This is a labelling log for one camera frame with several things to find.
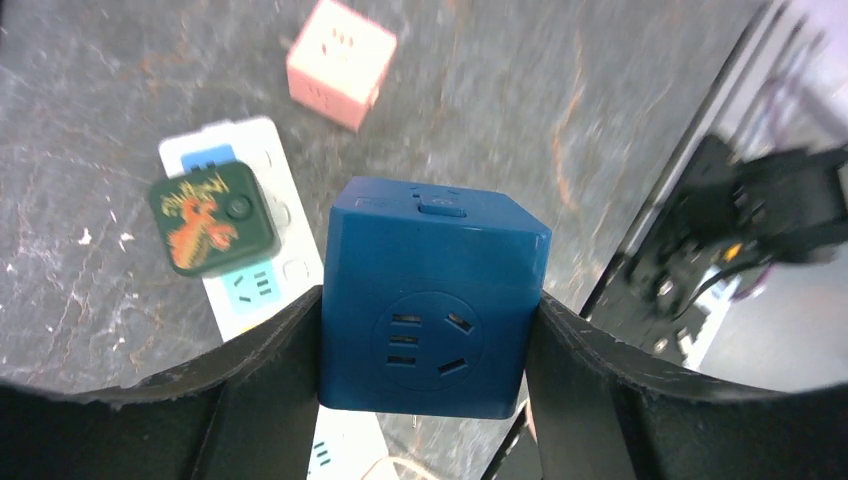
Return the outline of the white multicolour power strip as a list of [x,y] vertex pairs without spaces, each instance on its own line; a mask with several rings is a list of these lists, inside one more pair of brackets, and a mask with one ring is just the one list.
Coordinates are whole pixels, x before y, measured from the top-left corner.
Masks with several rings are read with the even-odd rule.
[[[223,341],[260,325],[309,288],[324,267],[278,129],[265,116],[222,121],[159,145],[169,177],[238,160],[250,166],[277,229],[279,250],[203,285]],[[309,479],[394,479],[393,463],[375,414],[321,407],[313,429]]]

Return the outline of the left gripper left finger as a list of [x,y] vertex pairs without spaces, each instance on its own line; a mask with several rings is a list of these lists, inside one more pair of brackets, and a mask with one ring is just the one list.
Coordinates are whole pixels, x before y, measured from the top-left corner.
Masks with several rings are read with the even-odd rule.
[[129,387],[3,383],[5,479],[303,479],[318,401],[321,291]]

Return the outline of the blue cube socket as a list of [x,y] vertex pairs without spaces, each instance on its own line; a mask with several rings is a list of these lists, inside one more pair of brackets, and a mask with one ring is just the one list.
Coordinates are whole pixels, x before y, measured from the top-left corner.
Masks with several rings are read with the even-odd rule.
[[351,179],[329,215],[321,405],[512,416],[551,243],[502,193]]

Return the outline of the dark green cube socket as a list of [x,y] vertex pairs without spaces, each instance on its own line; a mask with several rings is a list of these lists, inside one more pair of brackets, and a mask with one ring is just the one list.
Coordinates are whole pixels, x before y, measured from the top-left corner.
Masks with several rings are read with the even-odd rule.
[[258,179],[243,162],[163,179],[150,188],[148,203],[166,258],[181,276],[220,275],[281,247]]

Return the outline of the pink cube socket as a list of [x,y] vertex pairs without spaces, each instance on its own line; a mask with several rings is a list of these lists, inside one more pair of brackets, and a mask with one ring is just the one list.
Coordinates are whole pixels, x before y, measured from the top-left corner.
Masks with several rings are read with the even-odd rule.
[[319,1],[286,57],[290,97],[356,132],[396,48],[389,30],[338,1]]

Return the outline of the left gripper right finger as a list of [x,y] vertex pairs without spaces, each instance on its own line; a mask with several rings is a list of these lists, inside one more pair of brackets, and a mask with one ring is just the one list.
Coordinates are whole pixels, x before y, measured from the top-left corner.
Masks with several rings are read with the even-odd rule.
[[655,358],[539,303],[526,362],[547,479],[843,479],[847,388],[782,393]]

